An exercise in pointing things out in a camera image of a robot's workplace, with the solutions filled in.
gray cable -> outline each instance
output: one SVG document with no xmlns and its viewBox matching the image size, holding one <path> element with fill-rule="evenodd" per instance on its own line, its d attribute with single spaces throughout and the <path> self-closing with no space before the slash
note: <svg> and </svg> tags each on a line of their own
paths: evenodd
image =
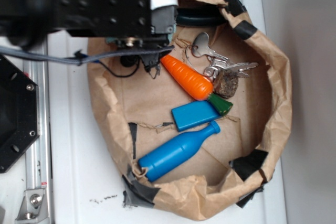
<svg viewBox="0 0 336 224">
<path fill-rule="evenodd" d="M 163 48 L 155 48 L 155 49 L 129 49 L 129 50 L 119 50 L 113 52 L 104 52 L 102 54 L 93 55 L 87 58 L 58 58 L 54 56 L 48 55 L 40 55 L 34 54 L 31 52 L 25 52 L 22 50 L 16 50 L 12 48 L 2 47 L 0 46 L 0 54 L 13 56 L 20 59 L 27 59 L 27 60 L 37 60 L 37 61 L 52 61 L 56 63 L 64 63 L 64 64 L 74 64 L 74 65 L 81 65 L 85 63 L 95 62 L 104 58 L 110 57 L 118 57 L 118 56 L 131 56 L 131 55 L 151 55 L 151 54 L 160 54 L 163 52 L 169 53 L 171 50 L 174 49 L 174 46 L 163 47 Z"/>
</svg>

brown paper bag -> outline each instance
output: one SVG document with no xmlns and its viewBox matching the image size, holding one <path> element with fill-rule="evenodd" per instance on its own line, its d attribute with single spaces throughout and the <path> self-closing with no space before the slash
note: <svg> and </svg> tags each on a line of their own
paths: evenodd
<svg viewBox="0 0 336 224">
<path fill-rule="evenodd" d="M 217 120 L 221 133 L 209 137 L 190 160 L 154 183 L 139 176 L 137 160 L 178 135 L 171 109 L 192 98 L 161 68 L 153 80 L 141 66 L 129 78 L 116 78 L 98 64 L 88 66 L 94 115 L 126 188 L 126 203 L 144 205 L 194 220 L 219 213 L 272 178 L 291 128 L 291 74 L 288 58 L 257 30 L 238 0 L 181 0 L 182 5 L 220 7 L 228 24 L 178 27 L 171 55 L 185 61 L 185 48 L 201 32 L 210 47 L 233 62 L 258 62 L 249 78 L 239 78 L 228 116 Z M 89 54 L 111 50 L 103 39 L 89 41 Z M 201 71 L 205 57 L 191 58 Z M 130 70 L 118 58 L 104 61 L 117 74 Z M 199 130 L 204 126 L 191 129 Z M 250 174 L 246 168 L 259 163 Z"/>
</svg>

gray wall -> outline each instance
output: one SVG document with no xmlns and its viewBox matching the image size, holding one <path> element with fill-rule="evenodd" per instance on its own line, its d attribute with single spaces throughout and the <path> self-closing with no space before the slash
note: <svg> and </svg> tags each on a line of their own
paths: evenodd
<svg viewBox="0 0 336 224">
<path fill-rule="evenodd" d="M 336 223 L 336 0 L 262 0 L 288 55 L 293 125 L 282 156 L 289 224 Z"/>
</svg>

screw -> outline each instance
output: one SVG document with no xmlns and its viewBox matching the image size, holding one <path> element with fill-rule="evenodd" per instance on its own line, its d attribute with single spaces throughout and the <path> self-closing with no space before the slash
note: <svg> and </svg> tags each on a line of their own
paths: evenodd
<svg viewBox="0 0 336 224">
<path fill-rule="evenodd" d="M 168 33 L 172 33 L 174 31 L 174 28 L 172 27 L 172 26 L 169 26 L 168 28 L 167 28 L 167 32 Z"/>
<path fill-rule="evenodd" d="M 70 0 L 61 0 L 61 3 L 63 5 L 69 5 L 70 4 Z"/>
<path fill-rule="evenodd" d="M 139 0 L 139 6 L 140 7 L 145 7 L 145 1 L 144 0 Z"/>
<path fill-rule="evenodd" d="M 110 0 L 110 5 L 116 5 L 117 1 L 116 0 Z"/>
<path fill-rule="evenodd" d="M 145 18 L 139 18 L 139 23 L 140 23 L 140 25 L 144 26 L 146 24 L 146 19 Z"/>
<path fill-rule="evenodd" d="M 32 84 L 28 84 L 27 85 L 27 87 L 26 87 L 26 89 L 28 90 L 28 91 L 33 91 L 34 90 L 34 85 L 32 85 Z"/>
<path fill-rule="evenodd" d="M 126 42 L 126 46 L 128 46 L 128 47 L 133 47 L 134 44 L 133 44 L 133 42 L 131 42 L 131 41 L 127 41 L 127 42 Z"/>
<path fill-rule="evenodd" d="M 87 0 L 79 0 L 78 3 L 82 7 L 87 7 L 89 5 Z"/>
<path fill-rule="evenodd" d="M 33 213 L 32 212 L 27 212 L 25 213 L 25 219 L 26 220 L 30 220 L 30 219 L 33 219 Z"/>
<path fill-rule="evenodd" d="M 31 197 L 30 197 L 30 203 L 32 205 L 37 205 L 38 203 L 40 203 L 42 201 L 42 197 L 38 194 L 33 194 Z"/>
<path fill-rule="evenodd" d="M 115 23 L 117 22 L 117 20 L 116 20 L 115 18 L 110 18 L 110 22 L 111 22 L 112 24 L 115 24 Z"/>
</svg>

metal key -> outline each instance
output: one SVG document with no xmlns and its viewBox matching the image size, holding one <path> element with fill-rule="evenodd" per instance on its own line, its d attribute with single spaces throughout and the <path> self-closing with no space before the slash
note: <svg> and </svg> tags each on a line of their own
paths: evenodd
<svg viewBox="0 0 336 224">
<path fill-rule="evenodd" d="M 244 73 L 245 70 L 255 68 L 259 64 L 256 62 L 252 63 L 232 63 L 228 64 L 226 61 L 219 59 L 214 59 L 209 67 L 204 70 L 204 75 L 209 77 L 211 80 L 216 79 L 220 69 L 229 69 L 237 74 L 237 77 L 247 78 L 248 74 Z"/>
<path fill-rule="evenodd" d="M 209 47 L 209 35 L 207 33 L 200 33 L 196 39 L 194 40 L 193 47 L 191 48 L 191 53 L 195 57 L 201 57 L 203 55 L 208 55 L 211 57 L 215 57 L 221 59 L 228 64 L 231 64 L 229 58 L 216 53 L 214 50 Z"/>
</svg>

